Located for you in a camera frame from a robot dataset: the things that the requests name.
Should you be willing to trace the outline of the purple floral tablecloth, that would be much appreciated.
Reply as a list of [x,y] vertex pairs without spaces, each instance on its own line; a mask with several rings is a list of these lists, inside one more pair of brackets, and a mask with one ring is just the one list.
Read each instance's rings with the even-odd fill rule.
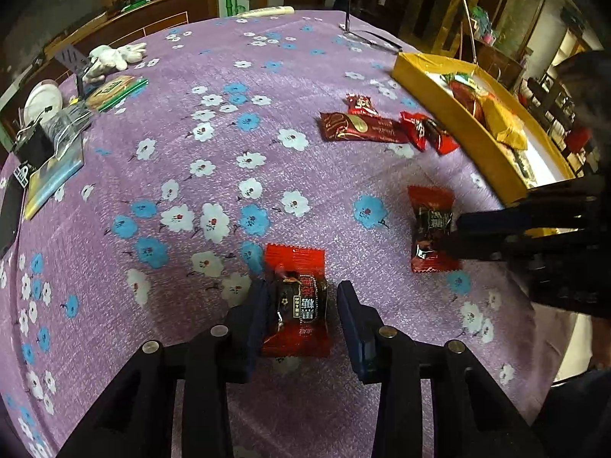
[[210,20],[146,40],[147,86],[95,117],[84,164],[1,263],[1,399],[27,455],[56,455],[145,341],[188,341],[246,295],[269,243],[322,249],[330,283],[410,337],[462,339],[527,420],[570,336],[499,264],[410,269],[410,185],[457,212],[499,201],[462,152],[322,139],[324,112],[367,95],[416,110],[394,56],[341,33],[333,11]]

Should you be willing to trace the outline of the green bordered booklet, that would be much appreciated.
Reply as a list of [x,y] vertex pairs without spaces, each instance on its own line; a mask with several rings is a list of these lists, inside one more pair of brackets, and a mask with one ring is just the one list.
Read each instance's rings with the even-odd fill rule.
[[114,77],[95,89],[86,99],[86,105],[93,111],[105,112],[147,84],[148,80],[145,77],[134,77],[128,74]]

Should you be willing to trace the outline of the dark red jujube packet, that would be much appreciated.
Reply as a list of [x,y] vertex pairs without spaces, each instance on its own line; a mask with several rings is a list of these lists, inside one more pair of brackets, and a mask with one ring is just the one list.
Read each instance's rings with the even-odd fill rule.
[[453,92],[455,100],[478,122],[482,124],[485,123],[485,115],[483,114],[483,108],[480,104],[480,98],[475,94],[475,91],[471,87],[456,80],[451,80],[448,86],[451,92]]

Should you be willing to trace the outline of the broom and dustpan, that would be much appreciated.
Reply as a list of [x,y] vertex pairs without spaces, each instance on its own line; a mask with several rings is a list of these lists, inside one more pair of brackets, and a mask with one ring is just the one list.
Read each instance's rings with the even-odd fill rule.
[[462,10],[464,13],[464,17],[462,17],[460,24],[460,37],[464,39],[464,36],[467,35],[469,37],[470,48],[471,48],[471,62],[473,64],[477,64],[477,52],[475,46],[475,36],[474,36],[474,21],[472,20],[471,13],[469,10],[469,6],[467,0],[461,0]]

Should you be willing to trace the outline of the wooden cabinet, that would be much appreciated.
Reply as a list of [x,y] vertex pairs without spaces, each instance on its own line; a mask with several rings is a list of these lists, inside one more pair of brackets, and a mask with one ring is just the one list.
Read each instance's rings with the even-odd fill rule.
[[218,17],[218,0],[15,0],[1,13],[1,122],[14,134],[18,112],[42,80],[70,71],[55,56],[66,45],[83,54],[126,45],[176,24]]

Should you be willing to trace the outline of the yellow taped white tray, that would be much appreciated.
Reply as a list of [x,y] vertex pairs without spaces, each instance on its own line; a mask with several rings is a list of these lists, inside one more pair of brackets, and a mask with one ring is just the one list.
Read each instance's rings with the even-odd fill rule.
[[401,53],[391,76],[443,124],[502,204],[575,177],[546,130],[478,65]]

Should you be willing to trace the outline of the black phone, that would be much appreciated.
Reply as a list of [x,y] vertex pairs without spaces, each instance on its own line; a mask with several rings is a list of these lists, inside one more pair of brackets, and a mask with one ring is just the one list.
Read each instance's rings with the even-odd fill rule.
[[4,255],[16,240],[26,186],[27,177],[23,176],[23,168],[18,166],[8,178],[1,207],[0,258],[4,258]]

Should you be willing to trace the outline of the purple frame eyeglasses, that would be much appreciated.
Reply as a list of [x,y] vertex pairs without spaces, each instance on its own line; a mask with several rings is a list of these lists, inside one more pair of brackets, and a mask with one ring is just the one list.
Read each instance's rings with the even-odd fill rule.
[[351,20],[351,4],[352,0],[346,0],[345,20],[342,27],[346,36],[352,37],[372,48],[378,48],[378,50],[390,52],[394,55],[398,55],[403,51],[402,46],[396,42],[393,42],[390,38],[387,38],[370,29],[354,26]]

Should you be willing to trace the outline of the yellow snack packet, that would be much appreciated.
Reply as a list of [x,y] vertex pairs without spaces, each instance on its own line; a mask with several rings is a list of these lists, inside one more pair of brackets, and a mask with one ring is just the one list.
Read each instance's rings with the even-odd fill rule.
[[487,129],[496,141],[516,150],[527,149],[528,140],[519,117],[491,96],[483,100],[482,107]]

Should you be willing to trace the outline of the red black candy packet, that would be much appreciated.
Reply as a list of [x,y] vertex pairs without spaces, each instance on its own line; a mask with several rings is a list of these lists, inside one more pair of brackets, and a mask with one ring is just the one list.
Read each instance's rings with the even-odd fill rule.
[[446,248],[453,223],[454,193],[440,187],[410,185],[408,195],[415,216],[411,246],[413,273],[452,272],[461,263]]
[[326,358],[331,339],[327,325],[328,283],[325,251],[269,243],[265,358]]
[[419,151],[425,151],[430,145],[438,155],[443,156],[460,148],[444,127],[431,117],[409,112],[401,112],[400,117],[401,128]]

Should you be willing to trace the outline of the white bowl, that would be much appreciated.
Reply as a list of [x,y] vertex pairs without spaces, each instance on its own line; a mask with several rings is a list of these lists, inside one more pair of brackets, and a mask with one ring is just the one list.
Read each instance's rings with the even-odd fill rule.
[[39,82],[30,92],[24,109],[24,125],[40,122],[46,126],[63,108],[63,97],[58,84],[53,80]]

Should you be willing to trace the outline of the dark red long chocolate bar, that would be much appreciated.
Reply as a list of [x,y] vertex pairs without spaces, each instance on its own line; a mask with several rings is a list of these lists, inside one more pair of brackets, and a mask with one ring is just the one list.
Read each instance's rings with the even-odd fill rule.
[[325,141],[409,142],[399,122],[369,115],[321,113],[320,130]]

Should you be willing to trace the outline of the blue yellow booklet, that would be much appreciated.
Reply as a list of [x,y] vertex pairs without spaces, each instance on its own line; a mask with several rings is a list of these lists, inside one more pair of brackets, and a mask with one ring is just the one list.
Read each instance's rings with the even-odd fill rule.
[[59,187],[82,166],[84,150],[82,137],[79,135],[60,159],[52,156],[30,177],[23,211],[24,219],[31,220]]

